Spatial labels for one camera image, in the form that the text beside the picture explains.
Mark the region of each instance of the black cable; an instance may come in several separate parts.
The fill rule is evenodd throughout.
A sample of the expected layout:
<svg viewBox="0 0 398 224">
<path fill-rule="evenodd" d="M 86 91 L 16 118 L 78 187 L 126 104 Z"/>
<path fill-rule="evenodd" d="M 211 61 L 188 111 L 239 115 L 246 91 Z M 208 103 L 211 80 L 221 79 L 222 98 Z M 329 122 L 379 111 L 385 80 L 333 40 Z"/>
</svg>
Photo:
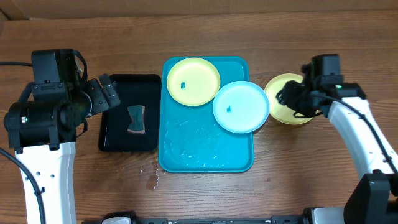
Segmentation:
<svg viewBox="0 0 398 224">
<path fill-rule="evenodd" d="M 294 112 L 293 113 L 293 117 L 295 117 L 295 118 L 314 118 L 314 117 L 316 117 L 316 116 L 320 116 L 320 115 L 323 115 L 323 111 L 321 111 L 321 112 L 319 112 L 319 113 L 316 113 L 316 114 L 314 114 L 313 116 L 297 116 L 297 114 L 298 114 L 299 112 Z"/>
<path fill-rule="evenodd" d="M 31 67 L 31 63 L 26 62 L 0 62 L 0 65 L 19 65 L 19 66 L 28 66 Z"/>
<path fill-rule="evenodd" d="M 351 111 L 353 111 L 354 113 L 356 113 L 369 127 L 369 129 L 371 130 L 374 138 L 376 139 L 377 143 L 379 144 L 380 150 L 383 153 L 383 156 L 386 158 L 386 162 L 389 164 L 391 170 L 395 173 L 395 175 L 398 175 L 398 170 L 397 168 L 394 166 L 394 164 L 392 163 L 391 157 L 388 155 L 386 149 L 383 146 L 383 143 L 381 142 L 381 139 L 379 137 L 379 135 L 377 134 L 376 130 L 374 129 L 373 125 L 369 122 L 369 120 L 366 118 L 366 116 L 364 114 L 361 114 L 361 112 L 359 112 L 357 109 L 355 109 L 354 107 L 352 107 L 351 105 L 347 104 L 346 102 L 344 102 L 343 100 L 339 100 L 337 98 L 334 97 L 330 97 L 330 96 L 323 96 L 323 95 L 311 95 L 312 97 L 319 97 L 319 98 L 323 98 L 323 99 L 327 99 L 327 100 L 332 100 L 332 101 L 336 101 L 341 103 L 342 105 L 346 106 L 347 108 L 349 108 Z"/>
<path fill-rule="evenodd" d="M 30 82 L 26 85 L 26 87 L 24 88 L 24 91 L 22 91 L 21 95 L 19 96 L 18 103 L 26 103 L 26 101 L 30 97 L 30 94 L 32 93 L 33 85 L 35 85 L 34 82 Z"/>
<path fill-rule="evenodd" d="M 40 190 L 39 185 L 37 184 L 34 176 L 29 171 L 29 169 L 23 163 L 20 162 L 20 160 L 18 160 L 17 158 L 15 158 L 14 156 L 12 156 L 10 153 L 8 153 L 2 148 L 0 148 L 0 154 L 4 155 L 7 159 L 11 160 L 11 162 L 15 163 L 15 165 L 17 165 L 30 180 L 33 186 L 34 193 L 37 198 L 37 204 L 39 204 L 40 223 L 45 224 L 44 203 L 42 198 L 43 190 Z"/>
</svg>

